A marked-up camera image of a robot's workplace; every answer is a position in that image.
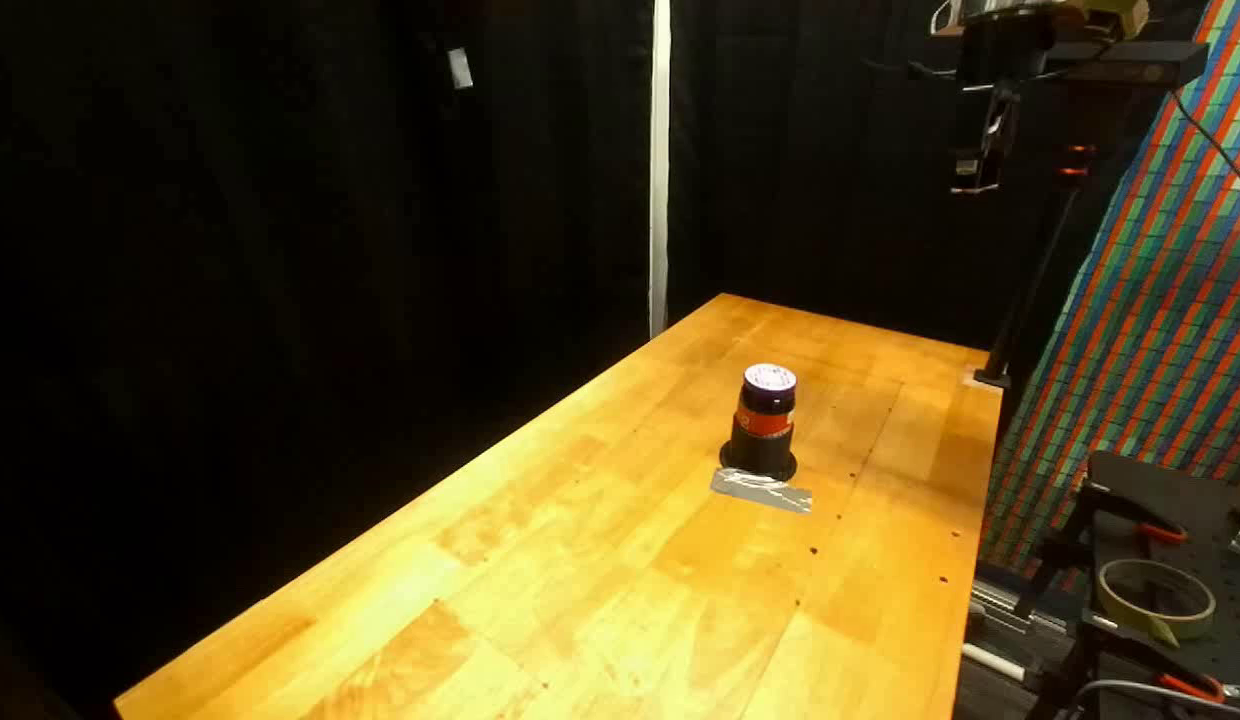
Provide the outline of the white vertical pole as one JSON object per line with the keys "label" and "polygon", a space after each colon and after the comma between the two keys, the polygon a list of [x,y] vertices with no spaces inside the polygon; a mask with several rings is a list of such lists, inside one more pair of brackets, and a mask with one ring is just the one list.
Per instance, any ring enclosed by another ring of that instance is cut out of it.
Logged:
{"label": "white vertical pole", "polygon": [[669,322],[672,0],[651,0],[646,53],[646,335]]}

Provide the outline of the black curtain backdrop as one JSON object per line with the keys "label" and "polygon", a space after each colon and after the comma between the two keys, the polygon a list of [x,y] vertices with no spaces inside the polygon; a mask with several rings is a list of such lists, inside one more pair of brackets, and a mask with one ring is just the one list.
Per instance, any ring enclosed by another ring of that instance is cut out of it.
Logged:
{"label": "black curtain backdrop", "polygon": [[[983,342],[932,0],[672,0],[669,306]],[[640,342],[651,0],[0,0],[0,720],[112,697]]]}

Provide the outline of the colourful striped cloth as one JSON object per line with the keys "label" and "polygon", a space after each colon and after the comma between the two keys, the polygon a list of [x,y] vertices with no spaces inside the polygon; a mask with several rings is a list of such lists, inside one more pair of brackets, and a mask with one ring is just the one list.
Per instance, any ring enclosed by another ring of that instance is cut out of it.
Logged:
{"label": "colourful striped cloth", "polygon": [[1022,572],[1092,451],[1240,489],[1240,0],[1158,103],[994,451],[980,559]]}

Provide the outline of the roll of beige tape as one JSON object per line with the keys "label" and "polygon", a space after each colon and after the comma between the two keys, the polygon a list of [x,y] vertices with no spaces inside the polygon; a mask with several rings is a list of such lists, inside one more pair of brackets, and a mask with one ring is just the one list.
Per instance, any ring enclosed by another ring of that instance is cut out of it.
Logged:
{"label": "roll of beige tape", "polygon": [[1167,647],[1178,647],[1213,629],[1217,590],[1165,559],[1115,554],[1097,566],[1101,606]]}

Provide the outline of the grey duct tape strip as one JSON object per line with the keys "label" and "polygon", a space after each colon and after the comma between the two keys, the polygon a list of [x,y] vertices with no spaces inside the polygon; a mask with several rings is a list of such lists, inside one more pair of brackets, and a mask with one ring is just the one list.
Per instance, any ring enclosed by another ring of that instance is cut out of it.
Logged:
{"label": "grey duct tape strip", "polygon": [[734,496],[734,501],[753,501],[753,504],[769,504],[769,507],[782,507],[782,512],[812,512],[812,490],[808,489],[791,489],[782,478],[756,476],[756,472],[743,472],[743,466],[715,466],[711,472],[711,490]]}

